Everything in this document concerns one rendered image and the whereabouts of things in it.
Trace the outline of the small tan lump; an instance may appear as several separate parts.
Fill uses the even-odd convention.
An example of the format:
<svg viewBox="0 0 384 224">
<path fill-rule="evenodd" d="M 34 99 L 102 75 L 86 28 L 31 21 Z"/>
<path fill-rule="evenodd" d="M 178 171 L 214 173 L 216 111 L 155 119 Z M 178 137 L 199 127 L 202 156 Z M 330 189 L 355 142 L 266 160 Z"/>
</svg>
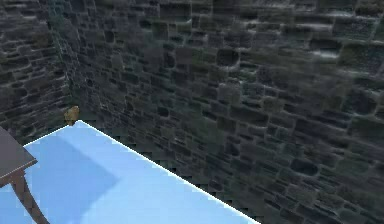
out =
<svg viewBox="0 0 384 224">
<path fill-rule="evenodd" d="M 73 107 L 69 108 L 64 113 L 64 118 L 65 118 L 66 123 L 69 126 L 73 126 L 79 118 L 79 113 L 80 113 L 80 109 L 78 106 L 73 106 Z"/>
</svg>

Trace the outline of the dark brown wooden table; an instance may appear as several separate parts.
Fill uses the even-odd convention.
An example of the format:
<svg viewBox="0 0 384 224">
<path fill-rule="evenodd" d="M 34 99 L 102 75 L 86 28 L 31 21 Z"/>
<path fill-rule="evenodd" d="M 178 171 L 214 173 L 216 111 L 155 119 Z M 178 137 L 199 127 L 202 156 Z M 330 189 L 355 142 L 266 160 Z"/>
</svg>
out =
<svg viewBox="0 0 384 224">
<path fill-rule="evenodd" d="M 37 163 L 17 140 L 0 126 L 0 188 L 10 184 L 36 224 L 50 224 L 40 210 L 25 178 L 25 170 Z"/>
</svg>

